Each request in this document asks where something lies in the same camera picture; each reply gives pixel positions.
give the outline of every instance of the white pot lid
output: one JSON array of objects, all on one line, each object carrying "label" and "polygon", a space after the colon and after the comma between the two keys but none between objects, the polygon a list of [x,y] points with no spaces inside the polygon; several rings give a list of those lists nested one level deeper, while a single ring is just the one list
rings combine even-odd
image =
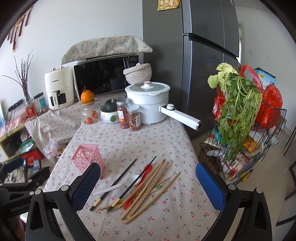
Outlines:
[{"label": "white pot lid", "polygon": [[160,94],[170,90],[170,87],[163,83],[146,81],[141,84],[129,85],[125,91],[128,93],[147,95],[147,94]]}]

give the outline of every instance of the woven basket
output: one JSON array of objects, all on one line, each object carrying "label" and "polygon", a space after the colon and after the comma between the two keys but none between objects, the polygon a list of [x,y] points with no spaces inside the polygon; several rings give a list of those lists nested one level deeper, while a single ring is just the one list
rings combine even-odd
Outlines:
[{"label": "woven basket", "polygon": [[126,81],[129,84],[135,85],[150,81],[152,69],[150,64],[137,64],[135,67],[125,69],[123,74],[126,76]]}]

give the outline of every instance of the refrigerator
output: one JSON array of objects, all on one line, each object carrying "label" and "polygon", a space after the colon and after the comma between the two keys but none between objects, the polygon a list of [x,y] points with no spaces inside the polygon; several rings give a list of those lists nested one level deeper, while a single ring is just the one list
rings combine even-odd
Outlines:
[{"label": "refrigerator", "polygon": [[181,0],[176,9],[157,11],[158,1],[142,0],[143,40],[152,49],[144,62],[152,67],[153,82],[171,87],[169,103],[202,121],[190,138],[207,130],[216,90],[207,83],[216,67],[238,67],[239,30],[233,0]]}]

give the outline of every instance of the white plastic spoon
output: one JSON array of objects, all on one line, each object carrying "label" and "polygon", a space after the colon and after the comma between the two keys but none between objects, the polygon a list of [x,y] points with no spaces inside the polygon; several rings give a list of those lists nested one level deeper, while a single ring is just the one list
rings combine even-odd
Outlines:
[{"label": "white plastic spoon", "polygon": [[[109,188],[105,188],[105,189],[103,189],[103,190],[101,190],[101,191],[98,191],[98,192],[94,193],[93,196],[95,196],[95,195],[99,195],[99,194],[102,194],[102,193],[105,193],[105,192],[109,192],[109,191],[111,191],[111,190],[113,190],[113,189],[115,189],[115,188],[121,187],[121,186],[123,186],[123,185],[130,186],[130,185],[133,183],[133,181],[134,181],[138,176],[139,176],[139,175],[129,176],[129,177],[127,177],[127,179],[126,179],[125,182],[123,182],[123,183],[119,183],[119,184],[117,184],[117,185],[114,185],[114,186],[111,186],[111,187],[109,187]],[[135,185],[137,185],[139,182],[140,182],[140,178],[136,181]]]}]

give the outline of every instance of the spice jar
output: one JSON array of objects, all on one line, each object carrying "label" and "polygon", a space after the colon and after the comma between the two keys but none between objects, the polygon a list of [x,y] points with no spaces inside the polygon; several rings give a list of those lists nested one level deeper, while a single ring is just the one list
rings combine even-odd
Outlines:
[{"label": "spice jar", "polygon": [[128,129],[128,111],[126,109],[128,106],[128,98],[120,98],[116,101],[116,104],[120,127],[123,129]]},{"label": "spice jar", "polygon": [[82,121],[85,124],[92,124],[96,123],[99,120],[99,114],[94,107],[94,99],[91,102],[82,104],[83,111],[82,111]]},{"label": "spice jar", "polygon": [[39,115],[46,113],[49,110],[46,98],[43,92],[34,96],[35,108]]},{"label": "spice jar", "polygon": [[141,128],[140,107],[137,104],[129,104],[127,111],[131,130],[138,131]]},{"label": "spice jar", "polygon": [[34,105],[34,101],[32,99],[28,100],[25,103],[25,109],[26,109],[26,113],[28,115],[28,119],[34,120],[37,117],[37,112],[35,109],[35,105]]}]

